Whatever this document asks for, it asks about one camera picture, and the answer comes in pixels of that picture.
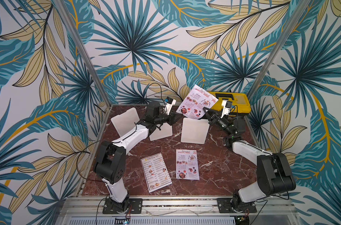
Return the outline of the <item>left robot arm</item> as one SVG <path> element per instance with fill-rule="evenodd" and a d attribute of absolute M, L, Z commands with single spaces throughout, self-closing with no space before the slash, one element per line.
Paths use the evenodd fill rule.
<path fill-rule="evenodd" d="M 150 102 L 144 116 L 131 131 L 112 142 L 102 141 L 98 147 L 93 171 L 102 179 L 109 192 L 111 206 L 117 211 L 124 212 L 130 203 L 122 178 L 126 169 L 126 155 L 156 129 L 160 130 L 163 124 L 173 125 L 182 116 L 171 110 L 176 104 L 175 99 L 167 97 L 163 103 L 164 107 L 161 107 L 160 102 Z"/>

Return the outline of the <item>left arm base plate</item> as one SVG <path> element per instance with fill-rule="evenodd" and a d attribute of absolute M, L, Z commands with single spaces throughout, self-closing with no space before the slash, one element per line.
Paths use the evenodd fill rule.
<path fill-rule="evenodd" d="M 143 199 L 130 198 L 125 199 L 122 203 L 115 202 L 111 198 L 105 200 L 102 210 L 103 214 L 140 214 L 142 211 Z"/>

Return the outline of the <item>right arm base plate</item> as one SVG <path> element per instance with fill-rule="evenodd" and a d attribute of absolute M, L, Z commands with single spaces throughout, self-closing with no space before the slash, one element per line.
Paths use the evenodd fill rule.
<path fill-rule="evenodd" d="M 237 197 L 217 198 L 217 207 L 220 213 L 256 213 L 254 202 L 242 202 Z"/>

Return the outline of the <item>restaurant special menu sheet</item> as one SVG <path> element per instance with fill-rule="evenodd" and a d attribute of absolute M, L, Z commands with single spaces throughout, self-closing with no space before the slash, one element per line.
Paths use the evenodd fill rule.
<path fill-rule="evenodd" d="M 218 99 L 214 95 L 194 85 L 176 112 L 187 118 L 198 120 L 205 115 L 204 107 L 212 108 L 217 102 Z"/>

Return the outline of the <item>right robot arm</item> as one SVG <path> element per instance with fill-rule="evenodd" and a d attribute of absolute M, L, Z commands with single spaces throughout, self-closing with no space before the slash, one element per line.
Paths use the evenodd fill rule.
<path fill-rule="evenodd" d="M 289 193 L 296 188 L 287 157 L 283 153 L 271 153 L 243 140 L 246 122 L 239 116 L 229 120 L 224 111 L 203 108 L 210 125 L 221 129 L 226 136 L 224 146 L 256 165 L 257 179 L 247 187 L 237 190 L 232 198 L 218 199 L 219 208 L 227 212 L 256 212 L 255 202 L 269 196 Z"/>

